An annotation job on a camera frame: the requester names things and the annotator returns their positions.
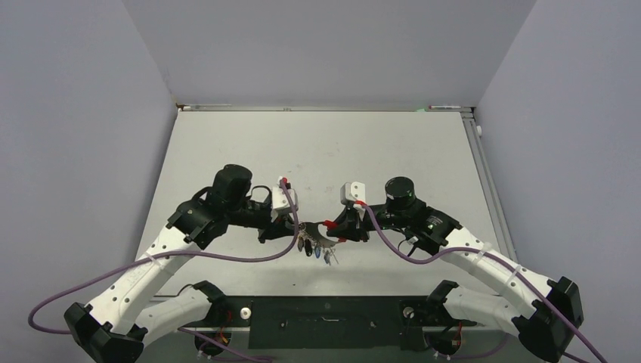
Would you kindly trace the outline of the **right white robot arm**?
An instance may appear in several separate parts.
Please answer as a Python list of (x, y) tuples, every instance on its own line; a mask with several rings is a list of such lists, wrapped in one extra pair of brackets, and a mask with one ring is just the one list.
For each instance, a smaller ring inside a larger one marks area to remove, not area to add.
[(465, 320), (497, 328), (516, 337), (533, 355), (558, 362), (584, 322), (575, 282), (554, 281), (523, 267), (490, 243), (474, 236), (453, 217), (416, 196), (413, 181), (397, 176), (386, 182), (386, 201), (368, 204), (366, 188), (348, 182), (341, 189), (343, 211), (324, 226), (339, 240), (367, 242), (370, 232), (400, 231), (428, 259), (398, 256), (415, 265), (441, 260), (468, 273), (491, 289), (475, 293), (455, 281), (442, 281), (429, 294), (428, 316), (438, 324)]

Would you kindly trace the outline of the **red handled metal key holder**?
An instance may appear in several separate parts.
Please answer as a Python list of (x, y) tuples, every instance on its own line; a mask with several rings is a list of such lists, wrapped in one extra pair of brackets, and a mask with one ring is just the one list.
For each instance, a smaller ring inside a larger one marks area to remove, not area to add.
[(300, 222), (298, 224), (298, 237), (296, 247), (299, 252), (304, 251), (304, 241), (309, 239), (312, 242), (313, 248), (316, 246), (322, 247), (323, 250), (333, 249), (341, 241), (338, 239), (330, 239), (321, 232), (320, 227), (324, 227), (322, 222)]

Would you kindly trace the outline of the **black tag key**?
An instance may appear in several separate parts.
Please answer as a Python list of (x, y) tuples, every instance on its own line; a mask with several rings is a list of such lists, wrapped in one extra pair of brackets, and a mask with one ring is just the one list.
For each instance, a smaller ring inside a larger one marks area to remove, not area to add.
[(312, 256), (314, 253), (312, 242), (309, 239), (305, 239), (304, 241), (304, 251), (306, 256)]

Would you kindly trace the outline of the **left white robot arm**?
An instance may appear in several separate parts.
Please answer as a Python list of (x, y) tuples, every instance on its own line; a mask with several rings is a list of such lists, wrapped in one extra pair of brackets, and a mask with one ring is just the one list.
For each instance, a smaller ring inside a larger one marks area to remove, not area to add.
[(76, 343), (96, 362), (134, 362), (145, 346), (195, 321), (207, 325), (227, 316), (225, 294), (201, 281), (162, 303), (151, 299), (195, 256), (204, 256), (230, 226), (254, 228), (260, 241), (297, 237), (296, 191), (280, 178), (268, 199), (251, 198), (252, 173), (228, 164), (213, 183), (181, 203), (151, 246), (116, 281), (91, 301), (72, 304), (64, 313)]

